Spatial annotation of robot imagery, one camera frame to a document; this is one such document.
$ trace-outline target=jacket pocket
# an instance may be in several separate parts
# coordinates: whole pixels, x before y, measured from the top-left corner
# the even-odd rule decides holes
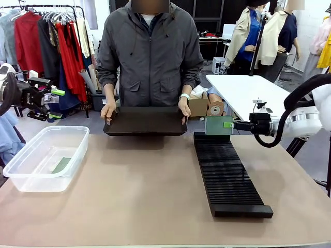
[[[131,81],[130,79],[121,82],[119,90],[121,106],[139,106],[141,99],[139,97],[140,81]]]
[[[123,87],[126,89],[126,90],[129,90],[129,91],[138,91],[139,88],[140,88],[140,81],[131,81],[131,80],[128,80],[126,82],[123,83]]]
[[[176,106],[179,101],[179,94],[182,89],[180,75],[160,80],[160,105]]]

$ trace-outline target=beige jacket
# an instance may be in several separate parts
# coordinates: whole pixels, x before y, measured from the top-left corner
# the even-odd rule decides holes
[[[245,44],[250,31],[250,10],[244,9],[234,27],[231,43],[225,56],[225,66],[230,66],[237,56],[240,48]]]
[[[255,69],[258,69],[259,61],[266,66],[274,64],[278,52],[279,34],[284,27],[287,17],[288,14],[284,11],[278,11],[265,25]]]

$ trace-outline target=metal pole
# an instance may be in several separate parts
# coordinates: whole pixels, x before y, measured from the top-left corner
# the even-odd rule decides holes
[[[250,67],[250,72],[249,72],[249,75],[250,76],[253,76],[254,75],[254,67],[255,67],[255,63],[256,63],[256,61],[258,59],[258,52],[259,52],[259,49],[260,49],[262,35],[263,35],[263,30],[264,30],[264,26],[265,26],[265,24],[267,22],[267,19],[268,19],[268,17],[263,16],[262,27],[261,27],[261,31],[260,31],[259,38],[258,38],[257,48],[255,50],[253,61],[252,61],[251,67]]]

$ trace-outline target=black slotted rack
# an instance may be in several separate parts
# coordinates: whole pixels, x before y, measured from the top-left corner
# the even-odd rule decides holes
[[[271,207],[261,200],[230,136],[194,133],[194,145],[213,216],[272,218]]]

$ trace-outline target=hand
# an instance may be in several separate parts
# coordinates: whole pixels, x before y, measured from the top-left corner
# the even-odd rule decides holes
[[[188,99],[186,97],[182,97],[178,103],[178,108],[182,111],[183,115],[185,116],[182,118],[182,125],[185,124],[188,117],[190,117],[190,115],[191,115],[191,110],[190,110],[187,102],[188,102]]]
[[[257,49],[257,47],[253,46],[253,45],[248,45],[245,47],[246,52],[255,52],[256,49]]]
[[[284,53],[286,52],[286,49],[283,48],[281,45],[278,46],[278,53]]]
[[[107,124],[110,124],[113,112],[116,110],[116,102],[110,101],[101,110],[101,119],[107,118]]]

